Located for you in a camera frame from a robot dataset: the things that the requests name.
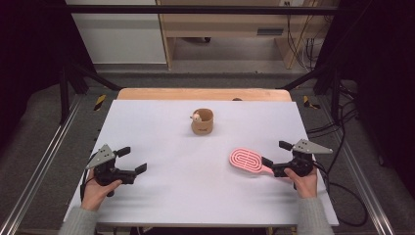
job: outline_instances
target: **white tabletop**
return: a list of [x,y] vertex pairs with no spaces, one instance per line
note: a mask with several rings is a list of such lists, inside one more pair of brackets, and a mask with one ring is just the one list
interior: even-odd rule
[[[199,108],[214,113],[213,132],[192,132],[190,115]],[[131,147],[115,166],[148,169],[134,184],[121,185],[99,210],[99,223],[136,226],[270,227],[298,223],[298,195],[287,178],[235,168],[229,155],[247,148],[286,163],[292,153],[284,140],[307,139],[297,104],[257,101],[115,100],[93,153],[104,144]],[[332,225],[338,225],[321,176],[319,197]],[[69,205],[79,207],[76,190]]]

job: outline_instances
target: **brown cup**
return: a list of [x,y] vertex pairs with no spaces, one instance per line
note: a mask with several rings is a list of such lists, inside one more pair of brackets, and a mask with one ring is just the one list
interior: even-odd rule
[[198,113],[201,120],[192,121],[192,130],[197,135],[210,134],[213,131],[213,112],[210,109],[198,109],[193,112],[193,115]]

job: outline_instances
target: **gray floor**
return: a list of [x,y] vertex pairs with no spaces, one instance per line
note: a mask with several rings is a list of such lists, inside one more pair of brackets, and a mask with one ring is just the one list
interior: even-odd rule
[[[306,72],[296,66],[286,70],[272,39],[213,38],[209,44],[201,38],[183,38],[177,41],[173,68],[129,67],[128,72],[120,73],[120,66],[99,67],[102,76],[121,86],[127,87],[280,87]],[[94,147],[94,139],[104,123],[111,100],[117,92],[86,78],[90,85],[87,95],[74,95],[73,101],[80,100],[79,109],[60,144],[54,159],[47,165],[47,172],[39,183],[37,192],[23,212],[20,231],[59,229],[68,209],[67,203],[77,185],[86,160]],[[314,80],[290,91],[298,103],[305,129],[320,127],[330,120],[324,109],[305,107],[303,96],[314,105],[324,106],[328,96],[315,96],[312,92]],[[345,81],[350,89],[353,82]],[[107,99],[99,111],[93,111],[99,95]],[[26,113],[12,136],[10,145],[2,150],[0,159],[0,221],[5,221],[19,200],[30,177],[36,172],[45,151],[59,128],[60,119],[59,87],[52,86],[39,91],[30,98]],[[342,104],[348,101],[342,97]],[[337,150],[339,141],[336,133],[312,138],[311,141]],[[367,178],[370,188],[379,200],[382,212],[392,226],[393,234],[415,234],[415,202],[410,197],[396,173],[390,167],[378,164],[377,152],[373,147],[362,123],[353,118],[346,124],[346,142],[358,165]],[[328,167],[332,157],[316,156]],[[347,164],[347,152],[341,151],[330,179],[354,193],[358,193],[353,172]],[[331,197],[337,215],[345,221],[358,223],[364,211],[351,194],[331,187]],[[350,226],[341,222],[335,227],[336,234],[388,234],[380,233],[376,215],[370,214],[362,226]],[[288,228],[280,228],[277,234],[291,234]]]

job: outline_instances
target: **pink brush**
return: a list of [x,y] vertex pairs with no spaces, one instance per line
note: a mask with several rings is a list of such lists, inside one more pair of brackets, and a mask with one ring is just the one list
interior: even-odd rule
[[231,165],[252,173],[268,172],[274,174],[271,168],[262,165],[263,157],[248,149],[235,149],[229,158]]

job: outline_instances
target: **human hand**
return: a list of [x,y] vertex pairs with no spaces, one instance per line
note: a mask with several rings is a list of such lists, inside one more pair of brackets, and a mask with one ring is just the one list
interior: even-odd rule
[[85,210],[94,212],[101,206],[101,203],[107,197],[107,194],[122,184],[122,180],[119,179],[107,186],[99,185],[94,178],[94,168],[89,170],[86,182],[87,184],[85,186],[81,207]]
[[299,177],[292,169],[286,167],[284,172],[294,181],[299,196],[305,198],[317,197],[317,168],[314,167],[309,175]]

